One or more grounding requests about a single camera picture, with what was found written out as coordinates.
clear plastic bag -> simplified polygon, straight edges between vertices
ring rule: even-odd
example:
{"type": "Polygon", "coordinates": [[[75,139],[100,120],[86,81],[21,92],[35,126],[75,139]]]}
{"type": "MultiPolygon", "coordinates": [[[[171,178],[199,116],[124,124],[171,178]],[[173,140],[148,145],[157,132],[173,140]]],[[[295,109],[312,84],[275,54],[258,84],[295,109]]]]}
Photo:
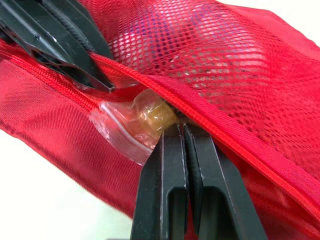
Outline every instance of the clear plastic bag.
{"type": "Polygon", "coordinates": [[[132,102],[102,102],[90,120],[108,142],[139,165],[143,165],[162,131],[177,123],[174,110],[147,89],[132,102]]]}

black plastic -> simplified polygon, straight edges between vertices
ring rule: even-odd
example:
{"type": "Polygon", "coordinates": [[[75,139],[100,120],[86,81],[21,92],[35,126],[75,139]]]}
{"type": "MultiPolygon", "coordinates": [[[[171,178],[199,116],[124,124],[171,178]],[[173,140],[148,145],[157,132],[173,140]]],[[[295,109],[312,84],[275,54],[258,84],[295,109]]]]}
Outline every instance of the black plastic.
{"type": "Polygon", "coordinates": [[[112,59],[108,43],[76,0],[0,0],[0,30],[40,64],[87,88],[115,86],[88,52],[112,59]]]}
{"type": "Polygon", "coordinates": [[[199,240],[267,240],[236,166],[205,130],[185,125],[184,137],[187,162],[193,162],[199,171],[193,175],[196,187],[189,193],[191,201],[196,200],[192,215],[199,240]]]}
{"type": "Polygon", "coordinates": [[[187,227],[185,150],[178,126],[161,136],[140,174],[132,240],[183,240],[187,227]]]}
{"type": "Polygon", "coordinates": [[[175,125],[141,171],[131,239],[183,240],[188,199],[199,240],[267,240],[238,169],[206,131],[175,125]]]}

red nylon fabric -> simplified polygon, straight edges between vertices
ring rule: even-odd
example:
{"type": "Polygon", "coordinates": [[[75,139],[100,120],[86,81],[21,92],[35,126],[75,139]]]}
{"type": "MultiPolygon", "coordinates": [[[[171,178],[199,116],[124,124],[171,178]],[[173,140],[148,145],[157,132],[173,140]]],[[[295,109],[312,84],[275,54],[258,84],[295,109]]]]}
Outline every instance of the red nylon fabric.
{"type": "MultiPolygon", "coordinates": [[[[237,165],[271,240],[320,239],[319,48],[269,11],[214,0],[82,0],[119,81],[152,88],[237,165]]],[[[0,42],[0,127],[132,216],[140,167],[88,115],[80,92],[0,42]]]]}

red fabric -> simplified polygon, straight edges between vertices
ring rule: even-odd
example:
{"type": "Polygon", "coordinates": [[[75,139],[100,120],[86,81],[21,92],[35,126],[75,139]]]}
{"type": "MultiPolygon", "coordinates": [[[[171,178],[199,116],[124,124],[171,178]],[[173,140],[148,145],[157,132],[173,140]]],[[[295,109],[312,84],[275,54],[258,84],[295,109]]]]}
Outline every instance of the red fabric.
{"type": "MultiPolygon", "coordinates": [[[[269,11],[214,0],[81,2],[115,56],[93,54],[101,69],[152,88],[212,134],[269,239],[320,239],[320,49],[312,41],[269,11]]],[[[88,118],[110,96],[80,92],[3,42],[0,58],[1,129],[132,216],[140,167],[88,118]]]]}

zipper teeth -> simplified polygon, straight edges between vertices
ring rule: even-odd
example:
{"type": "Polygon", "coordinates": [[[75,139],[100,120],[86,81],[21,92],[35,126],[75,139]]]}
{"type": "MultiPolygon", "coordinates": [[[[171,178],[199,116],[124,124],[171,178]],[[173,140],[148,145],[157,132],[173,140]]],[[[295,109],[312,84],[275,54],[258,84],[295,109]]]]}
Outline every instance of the zipper teeth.
{"type": "Polygon", "coordinates": [[[91,111],[92,109],[98,107],[97,103],[90,100],[82,93],[75,91],[75,87],[72,83],[68,83],[67,81],[62,80],[60,76],[57,77],[58,73],[50,74],[49,72],[42,70],[41,68],[36,67],[33,64],[23,60],[21,57],[16,56],[14,53],[21,54],[22,51],[20,48],[17,47],[7,45],[3,46],[0,42],[1,56],[5,58],[9,57],[10,61],[13,62],[15,65],[23,68],[30,74],[35,75],[40,81],[57,90],[60,94],[63,94],[64,96],[73,100],[77,104],[81,104],[81,106],[84,107],[85,110],[91,111]]]}

